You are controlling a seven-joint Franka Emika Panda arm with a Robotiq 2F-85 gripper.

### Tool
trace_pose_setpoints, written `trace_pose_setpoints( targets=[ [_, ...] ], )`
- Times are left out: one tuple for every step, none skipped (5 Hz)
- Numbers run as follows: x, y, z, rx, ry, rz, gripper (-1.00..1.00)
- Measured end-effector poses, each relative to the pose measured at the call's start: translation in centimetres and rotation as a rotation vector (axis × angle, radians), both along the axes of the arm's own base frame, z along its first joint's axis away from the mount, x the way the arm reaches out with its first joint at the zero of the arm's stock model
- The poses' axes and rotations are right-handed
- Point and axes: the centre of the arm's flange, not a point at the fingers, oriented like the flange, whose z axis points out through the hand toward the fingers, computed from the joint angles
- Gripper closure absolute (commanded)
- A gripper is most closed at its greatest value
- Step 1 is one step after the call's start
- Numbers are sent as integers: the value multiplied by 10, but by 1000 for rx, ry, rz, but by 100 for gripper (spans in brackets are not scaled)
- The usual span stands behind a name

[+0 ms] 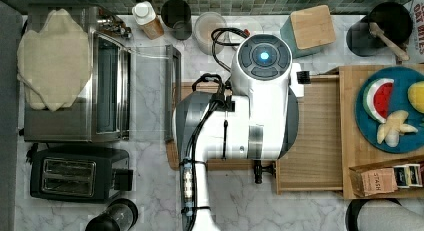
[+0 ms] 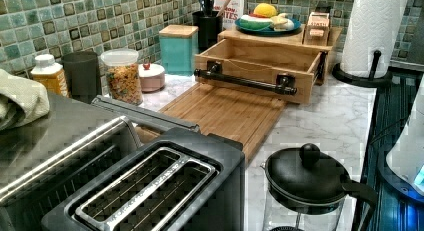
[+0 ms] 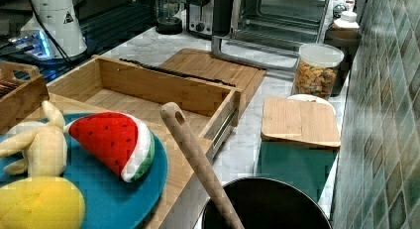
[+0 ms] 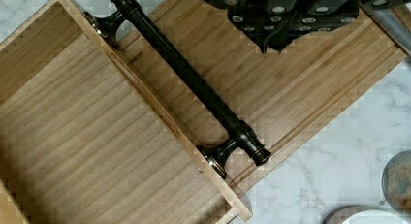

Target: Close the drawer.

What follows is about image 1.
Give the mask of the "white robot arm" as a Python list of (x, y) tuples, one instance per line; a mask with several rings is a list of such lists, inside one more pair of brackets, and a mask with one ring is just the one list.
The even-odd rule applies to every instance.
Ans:
[(219, 231), (207, 188), (211, 159), (277, 160), (293, 145), (299, 111), (295, 84), (309, 73), (294, 71), (292, 52), (281, 38), (246, 38), (233, 56), (230, 78), (205, 73), (198, 80), (218, 85), (213, 93), (192, 92), (173, 112), (179, 155), (183, 231)]

